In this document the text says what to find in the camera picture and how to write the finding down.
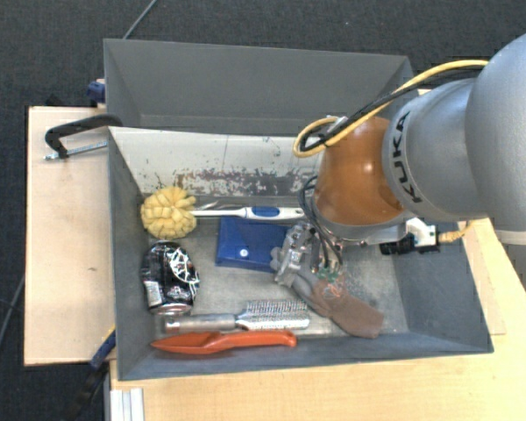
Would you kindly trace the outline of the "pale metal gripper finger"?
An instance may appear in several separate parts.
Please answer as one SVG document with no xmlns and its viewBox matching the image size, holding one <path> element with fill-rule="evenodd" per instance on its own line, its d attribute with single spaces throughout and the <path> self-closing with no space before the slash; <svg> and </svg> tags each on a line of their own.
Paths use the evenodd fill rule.
<svg viewBox="0 0 526 421">
<path fill-rule="evenodd" d="M 300 253 L 305 248 L 305 227 L 293 226 L 287 231 L 284 240 L 285 251 L 289 253 Z"/>
<path fill-rule="evenodd" d="M 300 273 L 304 254 L 300 252 L 279 252 L 276 258 L 275 281 L 282 286 L 297 286 L 302 282 Z"/>
</svg>

